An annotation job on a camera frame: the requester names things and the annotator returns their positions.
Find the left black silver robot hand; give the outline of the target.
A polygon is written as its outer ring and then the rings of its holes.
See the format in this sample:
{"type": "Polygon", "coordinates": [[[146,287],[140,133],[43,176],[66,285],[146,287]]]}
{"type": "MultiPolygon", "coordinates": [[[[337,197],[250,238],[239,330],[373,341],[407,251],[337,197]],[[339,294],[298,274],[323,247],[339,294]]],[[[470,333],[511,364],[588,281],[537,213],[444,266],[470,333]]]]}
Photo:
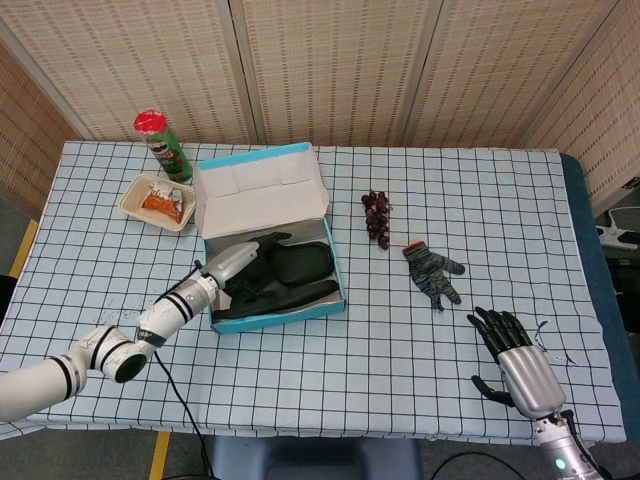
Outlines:
{"type": "Polygon", "coordinates": [[[290,233],[273,232],[232,245],[202,266],[200,273],[203,277],[212,278],[218,290],[224,290],[248,265],[278,241],[291,237],[290,233]]]}

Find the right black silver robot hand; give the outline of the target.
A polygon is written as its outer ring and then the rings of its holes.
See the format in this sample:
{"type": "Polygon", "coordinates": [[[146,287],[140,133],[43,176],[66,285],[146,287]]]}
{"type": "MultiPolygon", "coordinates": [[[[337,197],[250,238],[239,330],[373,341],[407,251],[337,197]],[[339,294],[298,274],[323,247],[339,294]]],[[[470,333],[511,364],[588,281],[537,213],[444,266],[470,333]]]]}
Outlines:
{"type": "Polygon", "coordinates": [[[504,391],[495,390],[474,375],[471,381],[481,395],[514,407],[532,420],[561,410],[566,401],[564,391],[543,351],[513,314],[476,307],[467,319],[499,366],[506,386],[504,391]]]}

